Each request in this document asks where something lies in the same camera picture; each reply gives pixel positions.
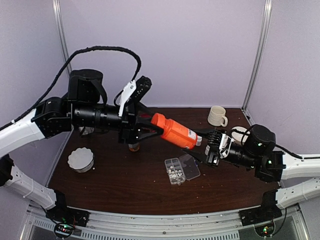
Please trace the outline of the orange pill bottle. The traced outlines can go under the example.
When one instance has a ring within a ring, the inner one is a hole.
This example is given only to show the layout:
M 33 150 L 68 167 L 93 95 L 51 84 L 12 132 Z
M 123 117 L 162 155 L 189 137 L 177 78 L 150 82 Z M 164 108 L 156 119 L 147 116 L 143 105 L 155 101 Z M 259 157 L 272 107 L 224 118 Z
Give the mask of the orange pill bottle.
M 191 150 L 196 146 L 198 135 L 175 120 L 168 119 L 163 114 L 155 113 L 151 119 L 151 123 L 163 129 L 161 137 L 164 140 L 182 149 Z

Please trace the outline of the grey lid pill bottle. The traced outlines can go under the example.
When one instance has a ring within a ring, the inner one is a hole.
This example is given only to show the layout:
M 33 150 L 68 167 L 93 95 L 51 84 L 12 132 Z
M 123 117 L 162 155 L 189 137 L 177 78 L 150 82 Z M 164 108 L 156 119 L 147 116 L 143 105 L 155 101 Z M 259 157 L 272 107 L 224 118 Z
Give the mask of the grey lid pill bottle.
M 131 152 L 137 152 L 140 150 L 140 144 L 139 143 L 128 144 L 128 148 Z

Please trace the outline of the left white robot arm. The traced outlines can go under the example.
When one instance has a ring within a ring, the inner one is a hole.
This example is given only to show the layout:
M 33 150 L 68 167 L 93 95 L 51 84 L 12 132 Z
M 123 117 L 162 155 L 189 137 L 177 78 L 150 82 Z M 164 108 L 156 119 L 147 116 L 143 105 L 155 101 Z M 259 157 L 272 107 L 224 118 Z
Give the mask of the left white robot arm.
M 123 88 L 117 106 L 107 104 L 102 81 L 100 71 L 73 70 L 64 96 L 41 101 L 26 116 L 0 132 L 0 184 L 12 187 L 24 198 L 38 203 L 61 222 L 72 218 L 65 195 L 23 176 L 10 158 L 10 152 L 76 127 L 116 131 L 120 143 L 131 145 L 163 133 L 149 119 L 138 115 L 147 112 L 141 99 L 152 86 L 148 77 L 130 81 Z

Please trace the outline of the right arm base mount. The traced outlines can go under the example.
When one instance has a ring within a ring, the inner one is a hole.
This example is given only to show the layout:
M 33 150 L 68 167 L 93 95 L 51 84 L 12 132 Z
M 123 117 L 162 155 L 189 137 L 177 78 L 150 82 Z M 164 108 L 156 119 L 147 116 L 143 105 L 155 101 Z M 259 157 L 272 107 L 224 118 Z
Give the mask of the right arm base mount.
M 277 206 L 277 189 L 269 190 L 262 196 L 260 206 L 239 211 L 242 226 L 254 225 L 271 221 L 282 216 L 282 210 Z

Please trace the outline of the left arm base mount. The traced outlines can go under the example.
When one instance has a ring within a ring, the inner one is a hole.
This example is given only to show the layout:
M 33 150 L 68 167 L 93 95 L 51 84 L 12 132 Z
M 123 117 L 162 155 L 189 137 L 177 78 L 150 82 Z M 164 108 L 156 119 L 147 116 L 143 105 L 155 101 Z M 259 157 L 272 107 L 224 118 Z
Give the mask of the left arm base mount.
M 53 192 L 56 197 L 55 205 L 53 208 L 46 210 L 46 216 L 57 222 L 86 227 L 90 213 L 86 210 L 68 207 L 65 194 L 58 190 Z

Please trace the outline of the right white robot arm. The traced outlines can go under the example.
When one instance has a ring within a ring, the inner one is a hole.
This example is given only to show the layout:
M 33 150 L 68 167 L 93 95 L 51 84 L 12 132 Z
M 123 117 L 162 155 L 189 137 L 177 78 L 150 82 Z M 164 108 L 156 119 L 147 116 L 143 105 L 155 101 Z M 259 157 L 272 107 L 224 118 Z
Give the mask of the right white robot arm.
M 263 125 L 254 124 L 236 143 L 224 130 L 198 131 L 207 140 L 208 153 L 185 148 L 184 152 L 210 167 L 226 162 L 235 167 L 254 170 L 254 176 L 266 183 L 294 178 L 307 181 L 291 187 L 267 191 L 256 210 L 259 220 L 268 220 L 276 209 L 284 210 L 300 202 L 320 195 L 320 156 L 318 154 L 296 154 L 276 143 L 276 135 Z

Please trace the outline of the white pill bottle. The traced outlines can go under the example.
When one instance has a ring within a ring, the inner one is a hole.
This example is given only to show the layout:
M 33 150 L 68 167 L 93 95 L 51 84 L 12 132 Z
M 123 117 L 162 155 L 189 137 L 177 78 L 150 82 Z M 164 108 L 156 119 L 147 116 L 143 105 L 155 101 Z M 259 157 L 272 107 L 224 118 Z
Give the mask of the white pill bottle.
M 201 144 L 202 144 L 202 137 L 198 135 L 195 145 L 196 145 L 197 147 L 199 147 L 199 146 L 201 146 Z

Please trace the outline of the clear plastic pill organizer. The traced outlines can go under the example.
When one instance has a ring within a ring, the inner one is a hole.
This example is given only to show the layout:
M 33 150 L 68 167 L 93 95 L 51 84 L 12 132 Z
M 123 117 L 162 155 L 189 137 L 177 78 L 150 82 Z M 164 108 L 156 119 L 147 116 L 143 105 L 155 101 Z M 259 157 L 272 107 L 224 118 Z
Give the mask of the clear plastic pill organizer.
M 166 159 L 164 165 L 171 185 L 181 185 L 201 175 L 196 160 L 189 154 Z

